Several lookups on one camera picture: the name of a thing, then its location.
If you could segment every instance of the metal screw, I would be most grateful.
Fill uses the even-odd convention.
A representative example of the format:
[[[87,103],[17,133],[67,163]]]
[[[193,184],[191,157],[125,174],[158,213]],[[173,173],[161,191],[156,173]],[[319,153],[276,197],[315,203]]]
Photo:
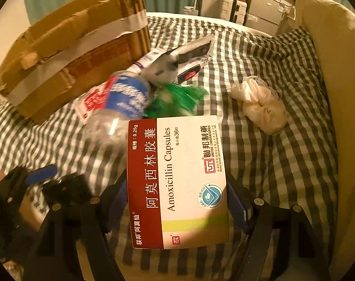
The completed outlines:
[[[101,199],[98,196],[94,196],[90,199],[90,204],[98,204]]]
[[[258,206],[262,206],[263,204],[265,204],[265,201],[263,200],[263,199],[261,199],[261,198],[256,198],[256,199],[254,199],[254,201],[253,201],[256,205],[258,205]]]
[[[299,205],[293,205],[292,206],[293,211],[295,212],[302,212],[302,208]]]
[[[62,208],[62,206],[59,203],[53,204],[52,206],[53,211],[58,211],[60,208]]]

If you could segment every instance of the white bed edge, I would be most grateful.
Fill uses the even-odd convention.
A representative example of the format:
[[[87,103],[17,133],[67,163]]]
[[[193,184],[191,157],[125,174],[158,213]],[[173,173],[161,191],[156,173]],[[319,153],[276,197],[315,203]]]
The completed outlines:
[[[207,17],[172,14],[172,13],[146,13],[146,15],[148,17],[185,18],[185,19],[203,20],[203,21],[206,21],[206,22],[210,22],[210,23],[219,24],[219,25],[223,25],[223,26],[226,26],[226,27],[234,28],[235,30],[238,30],[238,31],[252,33],[253,35],[271,37],[267,33],[254,30],[252,28],[249,28],[249,27],[246,27],[246,26],[234,23],[234,22],[229,22],[229,21],[225,21],[225,20],[221,20],[221,19],[217,19],[217,18],[207,18]]]

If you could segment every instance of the blue circular logo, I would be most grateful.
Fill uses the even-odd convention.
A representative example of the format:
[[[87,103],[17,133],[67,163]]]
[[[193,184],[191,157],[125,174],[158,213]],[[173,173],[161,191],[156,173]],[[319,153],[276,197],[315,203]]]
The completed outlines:
[[[222,189],[215,184],[204,185],[199,193],[199,202],[205,208],[214,208],[222,202]]]

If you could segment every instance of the checkered bedsheet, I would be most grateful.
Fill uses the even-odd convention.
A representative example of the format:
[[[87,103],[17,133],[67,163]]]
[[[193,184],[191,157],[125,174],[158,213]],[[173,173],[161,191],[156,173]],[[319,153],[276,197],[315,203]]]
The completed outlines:
[[[208,91],[198,115],[217,115],[226,172],[274,206],[300,204],[330,255],[336,223],[336,142],[314,45],[302,28],[274,38],[259,37],[205,21],[149,18],[152,46],[175,48],[214,33],[214,57],[188,84]],[[247,119],[229,95],[235,81],[256,75],[283,100],[288,122],[268,136]],[[22,164],[37,169],[57,164],[59,176],[85,174],[99,195],[125,168],[123,153],[84,141],[79,118],[69,103],[38,126],[6,104],[0,111],[0,169]],[[46,212],[40,187],[30,191]],[[245,235],[231,227],[225,244],[182,250],[132,248],[126,210],[118,233],[109,238],[122,270],[132,267],[153,280],[157,274],[228,278],[244,250]]]

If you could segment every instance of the yellow-green stripe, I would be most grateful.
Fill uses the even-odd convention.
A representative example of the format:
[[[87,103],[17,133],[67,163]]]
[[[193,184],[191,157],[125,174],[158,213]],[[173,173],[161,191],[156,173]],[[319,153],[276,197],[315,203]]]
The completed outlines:
[[[195,231],[215,228],[218,226],[228,226],[228,214],[199,219],[162,221],[163,232]]]

